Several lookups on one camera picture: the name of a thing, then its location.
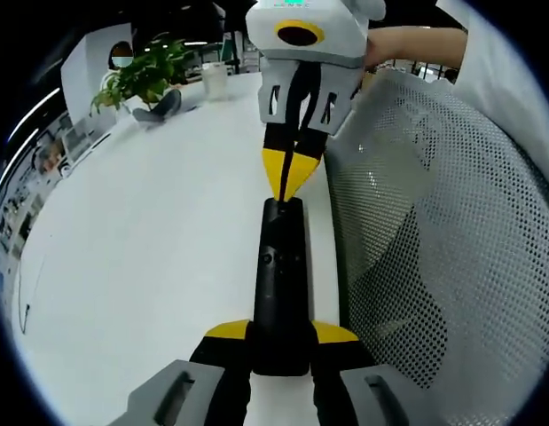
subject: human arm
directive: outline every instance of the human arm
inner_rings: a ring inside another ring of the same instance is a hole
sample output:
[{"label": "human arm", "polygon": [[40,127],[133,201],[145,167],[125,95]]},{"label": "human arm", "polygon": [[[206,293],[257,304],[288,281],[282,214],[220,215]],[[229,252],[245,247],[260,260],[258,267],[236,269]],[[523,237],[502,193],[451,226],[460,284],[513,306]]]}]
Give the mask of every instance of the human arm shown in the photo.
[{"label": "human arm", "polygon": [[365,65],[408,59],[459,68],[466,46],[467,34],[456,28],[375,28],[369,30]]}]

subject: desk surface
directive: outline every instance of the desk surface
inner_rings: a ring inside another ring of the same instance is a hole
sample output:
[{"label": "desk surface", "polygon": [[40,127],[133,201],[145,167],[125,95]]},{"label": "desk surface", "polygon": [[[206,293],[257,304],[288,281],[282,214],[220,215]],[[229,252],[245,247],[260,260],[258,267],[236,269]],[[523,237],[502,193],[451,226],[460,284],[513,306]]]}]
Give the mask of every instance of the desk surface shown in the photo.
[{"label": "desk surface", "polygon": [[[271,197],[260,82],[258,74],[230,77],[231,100],[203,103],[156,129],[119,122],[45,203],[19,268],[21,306],[31,304],[27,334],[16,320],[17,289],[12,324],[30,374],[68,424],[109,423],[139,384],[189,359],[207,330],[252,318],[263,202]],[[202,90],[182,89],[186,103]],[[336,324],[323,165],[298,196],[309,223],[315,318]],[[308,377],[253,377],[245,424],[317,424],[312,389]]]}]

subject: green plant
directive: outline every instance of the green plant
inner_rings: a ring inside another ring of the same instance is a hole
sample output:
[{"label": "green plant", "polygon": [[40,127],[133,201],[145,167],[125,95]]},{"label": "green plant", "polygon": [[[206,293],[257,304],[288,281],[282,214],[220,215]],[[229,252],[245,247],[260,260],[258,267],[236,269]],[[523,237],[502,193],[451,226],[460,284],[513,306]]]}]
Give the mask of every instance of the green plant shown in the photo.
[{"label": "green plant", "polygon": [[108,80],[106,88],[93,98],[91,114],[93,107],[97,113],[101,106],[119,110],[124,101],[135,95],[150,108],[171,84],[184,83],[184,63],[193,52],[181,40],[154,40],[146,49],[145,54],[135,57]]}]

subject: ceiling light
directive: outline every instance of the ceiling light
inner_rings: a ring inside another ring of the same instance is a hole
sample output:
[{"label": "ceiling light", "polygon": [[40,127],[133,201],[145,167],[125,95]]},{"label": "ceiling light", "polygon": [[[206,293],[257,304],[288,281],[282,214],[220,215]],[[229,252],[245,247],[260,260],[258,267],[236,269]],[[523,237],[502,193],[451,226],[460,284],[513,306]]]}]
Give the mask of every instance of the ceiling light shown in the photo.
[{"label": "ceiling light", "polygon": [[14,156],[12,157],[12,159],[4,169],[2,176],[0,177],[0,185],[2,184],[2,181],[6,177],[6,175],[8,174],[8,172],[10,171],[10,169],[12,168],[16,160],[18,160],[18,157],[20,156],[20,154],[22,154],[22,151],[24,151],[24,149],[26,148],[26,145],[29,144],[29,142],[34,138],[34,136],[37,134],[38,131],[39,129],[35,129],[34,131],[32,131],[32,134],[27,137],[27,139],[21,145],[20,149],[16,151],[16,154],[14,154]]},{"label": "ceiling light", "polygon": [[18,131],[18,129],[21,127],[21,125],[26,122],[26,120],[35,112],[38,110],[39,107],[41,107],[45,102],[47,102],[50,98],[55,96],[57,93],[59,93],[61,89],[58,87],[56,90],[54,90],[52,93],[47,95],[45,98],[40,100],[32,109],[29,110],[29,112],[22,117],[20,122],[14,127],[14,130],[12,130],[12,133],[8,137],[8,142],[10,142],[10,139],[12,139],[12,136],[14,136],[14,133]]}]

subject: white desk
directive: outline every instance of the white desk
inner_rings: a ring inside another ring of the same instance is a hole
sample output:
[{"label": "white desk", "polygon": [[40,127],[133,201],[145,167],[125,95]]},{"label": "white desk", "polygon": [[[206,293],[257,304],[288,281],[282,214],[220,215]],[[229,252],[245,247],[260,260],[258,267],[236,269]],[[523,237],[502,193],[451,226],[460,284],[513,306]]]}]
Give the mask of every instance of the white desk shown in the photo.
[{"label": "white desk", "polygon": [[[271,197],[260,81],[230,77],[230,101],[154,130],[119,122],[45,203],[21,261],[27,334],[17,320],[13,326],[31,375],[68,424],[109,423],[138,385],[189,359],[207,330],[252,318],[263,202]],[[189,103],[202,84],[182,92]],[[298,196],[309,221],[315,318],[336,324],[323,165]],[[310,378],[253,377],[252,390],[246,424],[318,424]]]}]

